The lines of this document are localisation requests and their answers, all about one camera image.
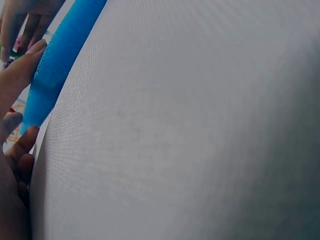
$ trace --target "foam tube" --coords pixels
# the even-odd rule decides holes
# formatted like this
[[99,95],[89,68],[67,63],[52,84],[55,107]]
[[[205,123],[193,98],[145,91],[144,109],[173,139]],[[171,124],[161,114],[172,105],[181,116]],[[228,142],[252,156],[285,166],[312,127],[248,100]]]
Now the foam tube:
[[107,0],[75,0],[54,33],[31,82],[21,134],[45,121]]

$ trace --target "hand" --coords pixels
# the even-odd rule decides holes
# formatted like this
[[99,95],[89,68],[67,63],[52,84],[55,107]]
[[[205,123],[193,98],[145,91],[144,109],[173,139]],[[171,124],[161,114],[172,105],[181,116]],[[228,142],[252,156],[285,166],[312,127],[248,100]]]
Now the hand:
[[5,0],[0,15],[1,60],[7,62],[27,14],[18,52],[24,54],[46,33],[65,0]]
[[[21,123],[20,113],[9,113],[12,104],[33,78],[46,41],[41,40],[24,56],[0,72],[0,145]],[[6,153],[0,149],[0,239],[30,239],[29,189],[34,157],[29,154],[39,129],[30,127]]]

